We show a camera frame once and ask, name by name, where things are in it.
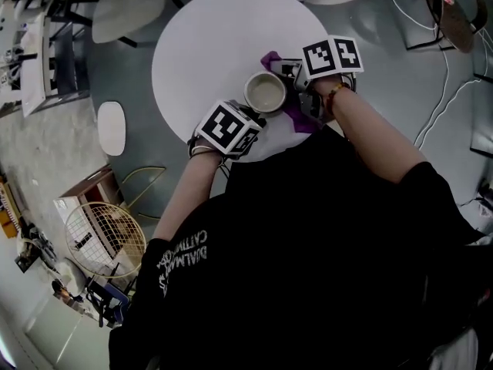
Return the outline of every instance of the red bracelet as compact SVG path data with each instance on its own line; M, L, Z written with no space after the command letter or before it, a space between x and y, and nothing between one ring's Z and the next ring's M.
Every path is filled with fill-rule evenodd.
M339 92L342 88L348 88L349 89L349 85L346 84L345 82L339 82L329 93L329 95L327 96L327 99L324 100L324 107L325 107L325 111L327 114L329 114L329 116L332 116L333 113L332 113L332 105L334 104L334 97L336 96L336 93Z

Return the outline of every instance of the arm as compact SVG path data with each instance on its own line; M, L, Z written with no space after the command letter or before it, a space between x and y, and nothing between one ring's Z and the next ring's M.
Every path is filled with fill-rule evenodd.
M203 153L190 159L157 224L155 238L171 241L190 213L209 199L210 188L220 163L218 153Z
M326 103L338 83L334 77L325 77L314 88ZM361 159L379 177L399 183L410 169L426 161L406 137L349 89L336 93L332 112Z

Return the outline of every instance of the floor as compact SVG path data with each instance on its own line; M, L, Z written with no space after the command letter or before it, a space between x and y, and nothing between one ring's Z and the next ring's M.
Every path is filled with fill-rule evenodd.
M427 26L432 25L423 0L397 0L409 15ZM490 12L493 1L488 0ZM431 31L405 18L391 0L357 0L336 6L310 6L330 34L357 39L365 73L358 76L357 91L405 136L414 140L441 97L445 79L443 55L436 49L406 52L405 44L425 42ZM166 23L176 13L170 2L153 23L130 34L139 43L132 49L120 42L93 44L86 32L91 99L59 106L23 119L20 114L0 120L0 161L12 172L21 187L32 219L65 250L63 226L52 200L83 177L106 163L95 125L100 104L116 100L126 114L127 140L122 156L109 157L117 178L138 167L165 166L166 173L132 208L159 216L166 206L187 161L186 145L166 125L153 96L151 64L156 42ZM493 34L493 26L487 27ZM470 55L447 52L450 78L444 101L471 78L482 72L485 56L481 40L476 39ZM473 119L478 109L490 112L493 86L486 83L467 86L430 132L423 152L437 171L450 183L454 198L465 202L475 195L481 178L487 174L489 159L469 150ZM482 119L493 128L493 119ZM152 180L143 173L128 182L122 192L130 202ZM213 193L225 185L216 177ZM485 229L488 220L481 218L471 203L461 212L473 227ZM139 219L148 238L155 224Z

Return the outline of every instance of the black and white marker cube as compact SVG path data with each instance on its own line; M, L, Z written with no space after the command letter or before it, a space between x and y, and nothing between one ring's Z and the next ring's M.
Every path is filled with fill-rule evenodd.
M356 40L342 35L303 48L303 66L308 79L316 79L339 72L363 72Z
M262 130L235 100L218 101L196 131L224 155L241 155Z

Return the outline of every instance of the wire basket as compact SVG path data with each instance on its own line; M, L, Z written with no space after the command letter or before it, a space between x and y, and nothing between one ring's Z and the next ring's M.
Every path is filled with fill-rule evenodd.
M124 209L89 202L70 213L65 241L75 262L91 274L121 278L137 271L146 251L139 224Z

